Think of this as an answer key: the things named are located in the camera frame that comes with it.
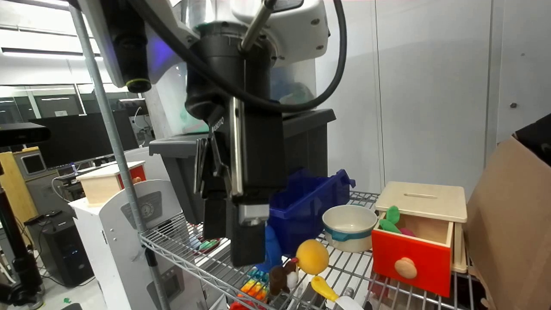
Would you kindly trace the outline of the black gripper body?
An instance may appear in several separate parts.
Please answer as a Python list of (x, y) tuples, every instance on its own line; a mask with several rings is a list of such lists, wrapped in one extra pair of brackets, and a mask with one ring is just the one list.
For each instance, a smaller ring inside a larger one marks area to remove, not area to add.
[(282, 116), (230, 98), (209, 128), (196, 181), (204, 236), (230, 241), (234, 267), (263, 264), (270, 198), (283, 185)]

